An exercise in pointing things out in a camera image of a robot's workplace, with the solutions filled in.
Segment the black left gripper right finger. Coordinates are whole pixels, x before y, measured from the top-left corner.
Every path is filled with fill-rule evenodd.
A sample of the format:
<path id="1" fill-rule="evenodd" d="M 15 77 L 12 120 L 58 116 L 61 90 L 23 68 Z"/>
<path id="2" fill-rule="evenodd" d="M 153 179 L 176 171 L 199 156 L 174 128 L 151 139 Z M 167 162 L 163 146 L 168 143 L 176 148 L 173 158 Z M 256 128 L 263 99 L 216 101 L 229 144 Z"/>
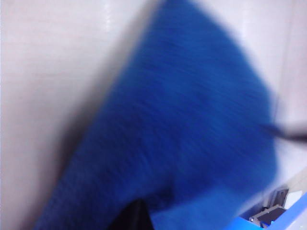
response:
<path id="1" fill-rule="evenodd" d="M 146 203 L 141 200 L 139 208 L 139 229 L 140 230 L 154 230 Z"/>

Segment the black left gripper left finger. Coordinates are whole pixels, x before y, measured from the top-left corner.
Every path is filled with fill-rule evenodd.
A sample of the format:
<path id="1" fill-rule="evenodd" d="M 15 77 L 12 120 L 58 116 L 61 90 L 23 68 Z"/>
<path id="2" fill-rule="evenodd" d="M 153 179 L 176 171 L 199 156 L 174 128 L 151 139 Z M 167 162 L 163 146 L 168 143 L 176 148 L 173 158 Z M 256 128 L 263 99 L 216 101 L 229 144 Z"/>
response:
<path id="1" fill-rule="evenodd" d="M 137 226 L 141 201 L 135 200 L 127 205 L 112 221 L 109 230 L 134 230 Z"/>

